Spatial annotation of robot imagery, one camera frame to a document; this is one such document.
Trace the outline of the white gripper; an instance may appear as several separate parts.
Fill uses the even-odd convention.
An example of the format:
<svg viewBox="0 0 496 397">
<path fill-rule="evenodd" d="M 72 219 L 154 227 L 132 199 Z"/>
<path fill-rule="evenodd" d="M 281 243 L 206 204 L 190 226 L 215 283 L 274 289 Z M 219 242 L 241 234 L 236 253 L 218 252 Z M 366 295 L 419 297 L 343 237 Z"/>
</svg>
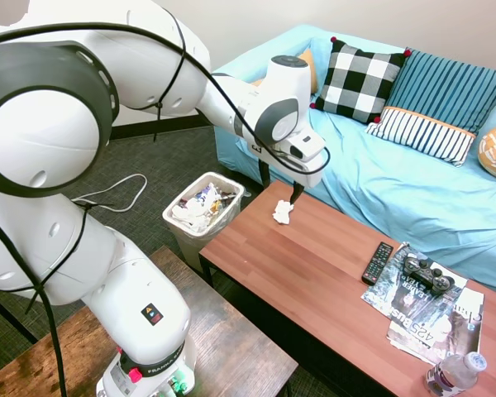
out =
<svg viewBox="0 0 496 397">
<path fill-rule="evenodd" d="M 267 151 L 256 144 L 248 144 L 248 150 L 258 158 L 263 189 L 270 185 L 270 166 L 286 174 L 293 181 L 290 204 L 294 205 L 305 188 L 315 187 L 322 179 L 322 170 L 327 165 L 322 152 L 326 149 L 324 140 L 294 142 L 286 139 L 272 145 Z"/>
</svg>

